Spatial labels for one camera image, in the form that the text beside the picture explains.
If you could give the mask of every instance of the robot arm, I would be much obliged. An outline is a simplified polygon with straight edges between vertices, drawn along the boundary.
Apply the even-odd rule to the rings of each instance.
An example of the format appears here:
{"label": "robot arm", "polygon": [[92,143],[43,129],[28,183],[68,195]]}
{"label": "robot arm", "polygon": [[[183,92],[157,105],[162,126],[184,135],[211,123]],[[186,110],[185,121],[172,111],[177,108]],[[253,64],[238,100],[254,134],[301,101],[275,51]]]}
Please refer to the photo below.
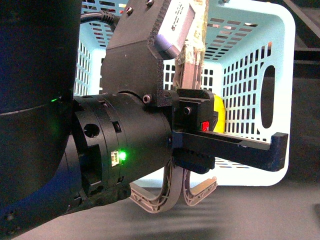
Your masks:
{"label": "robot arm", "polygon": [[[5,2],[0,239],[128,198],[130,183],[168,164],[200,174],[214,168],[215,157],[266,171],[284,167],[287,134],[267,144],[209,132],[210,91],[163,90],[163,60],[180,52],[193,19],[185,4],[158,0],[150,8],[131,0],[134,12],[121,17],[106,50],[103,94],[73,98],[81,1]],[[42,10],[34,12],[36,5]]]}

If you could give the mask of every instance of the light blue plastic basket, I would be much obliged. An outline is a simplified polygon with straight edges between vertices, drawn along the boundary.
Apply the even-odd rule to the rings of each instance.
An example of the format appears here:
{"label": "light blue plastic basket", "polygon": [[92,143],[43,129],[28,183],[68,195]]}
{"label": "light blue plastic basket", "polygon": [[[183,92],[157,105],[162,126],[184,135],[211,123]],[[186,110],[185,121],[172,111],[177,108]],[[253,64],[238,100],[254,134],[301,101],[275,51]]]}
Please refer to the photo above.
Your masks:
{"label": "light blue plastic basket", "polygon": [[[120,14],[124,4],[123,0],[90,0],[83,2],[82,11],[109,9]],[[83,58],[89,67],[77,66],[88,75],[89,81],[76,79],[77,94],[98,94],[101,61],[111,36],[107,25],[93,22],[81,26],[80,44],[89,51],[89,57],[82,53],[81,47],[79,53],[82,57],[85,55]],[[222,97],[226,108],[226,134],[269,142],[276,132],[290,133],[294,39],[294,20],[282,6],[252,0],[209,1],[201,87]],[[174,65],[174,60],[165,61],[165,89],[172,88]],[[273,121],[265,128],[261,117],[261,92],[265,71],[270,66],[275,68]],[[82,83],[87,92],[77,91]],[[289,144],[285,167],[278,172],[217,159],[215,169],[193,177],[193,184],[216,176],[219,185],[273,185],[286,174],[288,158]],[[162,178],[160,170],[138,182],[143,187],[161,187]]]}

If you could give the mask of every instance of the gray floor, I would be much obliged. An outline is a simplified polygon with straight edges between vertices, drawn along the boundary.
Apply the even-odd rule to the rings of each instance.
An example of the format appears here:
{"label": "gray floor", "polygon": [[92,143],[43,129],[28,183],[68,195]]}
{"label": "gray floor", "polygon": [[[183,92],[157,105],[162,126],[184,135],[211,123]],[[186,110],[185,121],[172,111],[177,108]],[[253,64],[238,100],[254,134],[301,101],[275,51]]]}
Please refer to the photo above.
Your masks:
{"label": "gray floor", "polygon": [[130,199],[59,217],[16,240],[319,240],[320,184],[219,186],[195,207],[149,214]]}

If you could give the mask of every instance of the bolt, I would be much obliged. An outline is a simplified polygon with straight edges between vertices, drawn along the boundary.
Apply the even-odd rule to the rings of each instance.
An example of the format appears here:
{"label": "bolt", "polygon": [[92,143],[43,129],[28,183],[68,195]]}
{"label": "bolt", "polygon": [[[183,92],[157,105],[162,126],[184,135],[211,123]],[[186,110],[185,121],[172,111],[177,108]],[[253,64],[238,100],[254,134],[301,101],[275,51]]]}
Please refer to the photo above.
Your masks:
{"label": "bolt", "polygon": [[133,12],[134,12],[134,9],[132,7],[130,7],[130,6],[128,6],[125,9],[125,13],[128,14],[128,16],[130,16]]}
{"label": "bolt", "polygon": [[189,107],[189,106],[186,106],[184,109],[183,109],[183,112],[185,115],[190,115],[191,112],[192,112],[192,108]]}
{"label": "bolt", "polygon": [[155,0],[146,0],[146,1],[145,1],[145,5],[146,5],[148,8],[151,8],[154,3],[155,3]]}
{"label": "bolt", "polygon": [[152,96],[150,94],[144,95],[142,101],[144,104],[149,104],[152,101]]}

